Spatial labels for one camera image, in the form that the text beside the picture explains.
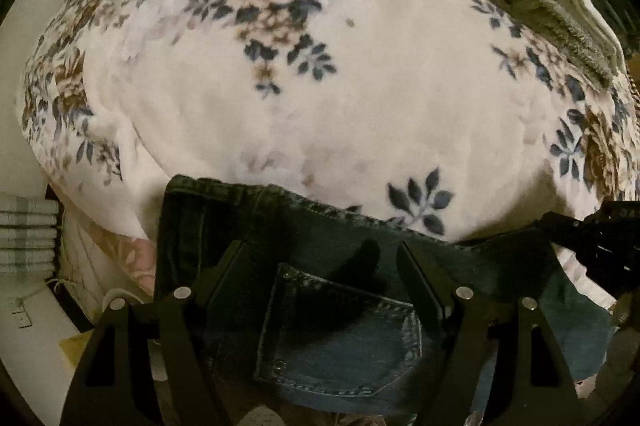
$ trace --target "black mechanical device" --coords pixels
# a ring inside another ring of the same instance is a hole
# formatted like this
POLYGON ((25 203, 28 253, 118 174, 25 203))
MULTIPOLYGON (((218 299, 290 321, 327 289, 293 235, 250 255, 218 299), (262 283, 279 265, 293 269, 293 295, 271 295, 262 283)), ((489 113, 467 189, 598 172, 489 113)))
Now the black mechanical device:
MULTIPOLYGON (((639 217, 640 203, 607 202, 584 221, 547 213, 536 225, 551 242, 575 251, 587 275, 617 298, 640 285, 639 217)), ((249 256, 247 244, 234 242, 191 288, 180 287, 148 305, 114 300, 82 355, 61 426, 163 425, 147 354, 147 342, 153 339, 161 343, 181 424, 230 426, 198 362, 191 331, 202 326, 206 309, 215 309, 221 320, 234 311, 226 303, 234 300, 234 287, 239 286, 234 280, 249 268, 249 256)), ((421 321, 437 320, 431 328, 444 331, 448 354, 441 384, 426 397, 415 425, 464 425, 492 338, 500 340, 500 349, 484 425, 581 424, 574 382, 533 298, 503 303, 475 294, 407 243, 398 249, 397 266, 421 321)))

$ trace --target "patterned fabric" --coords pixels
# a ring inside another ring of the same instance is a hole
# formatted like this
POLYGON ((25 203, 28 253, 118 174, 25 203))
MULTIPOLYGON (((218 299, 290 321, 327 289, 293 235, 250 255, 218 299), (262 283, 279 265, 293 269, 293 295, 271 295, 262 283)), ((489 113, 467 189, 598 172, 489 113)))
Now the patterned fabric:
POLYGON ((640 192, 628 78, 595 90, 487 0, 67 0, 17 115, 60 191, 132 241, 176 173, 448 241, 640 192))

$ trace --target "denim fabric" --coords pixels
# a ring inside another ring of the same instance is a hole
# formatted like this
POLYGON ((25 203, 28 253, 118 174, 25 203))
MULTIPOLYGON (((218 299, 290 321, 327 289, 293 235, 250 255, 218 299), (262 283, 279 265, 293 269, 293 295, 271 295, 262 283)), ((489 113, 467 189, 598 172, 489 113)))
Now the denim fabric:
MULTIPOLYGON (((209 312, 204 360, 212 376, 266 385, 315 409, 417 412, 444 366, 439 330, 420 325, 396 271, 408 241, 460 285, 502 301, 536 298, 574 379, 595 373, 612 328, 606 310, 580 295, 534 228, 475 247, 442 243, 277 186, 175 177, 158 240, 156 298, 191 285, 233 240, 252 250, 248 279, 221 320, 209 312)), ((491 384, 487 352, 474 407, 491 384)))

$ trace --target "yellow object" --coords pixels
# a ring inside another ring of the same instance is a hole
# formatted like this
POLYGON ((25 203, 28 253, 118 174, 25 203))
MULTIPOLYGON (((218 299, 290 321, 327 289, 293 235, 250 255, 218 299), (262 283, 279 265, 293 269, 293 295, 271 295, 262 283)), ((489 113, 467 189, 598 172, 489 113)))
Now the yellow object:
POLYGON ((91 338, 91 334, 93 334, 93 329, 88 330, 87 332, 83 332, 82 334, 78 334, 78 336, 73 336, 71 338, 67 338, 66 340, 62 340, 58 345, 62 348, 62 352, 65 355, 65 359, 69 362, 71 370, 73 372, 76 371, 78 364, 80 363, 80 358, 82 358, 82 353, 84 352, 84 348, 86 344, 89 342, 91 338))

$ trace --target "white surface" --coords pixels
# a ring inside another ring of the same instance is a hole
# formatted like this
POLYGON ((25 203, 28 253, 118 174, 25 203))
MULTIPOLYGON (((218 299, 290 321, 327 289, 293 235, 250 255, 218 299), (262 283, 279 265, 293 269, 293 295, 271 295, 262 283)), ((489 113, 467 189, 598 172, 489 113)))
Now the white surface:
MULTIPOLYGON (((0 191, 42 196, 46 180, 15 120, 15 89, 37 38, 63 0, 16 0, 0 26, 0 191)), ((9 297, 29 294, 42 281, 0 281, 0 358, 27 403, 46 426, 60 422, 70 374, 58 342, 78 330, 47 290, 25 303, 33 326, 18 329, 9 297)))

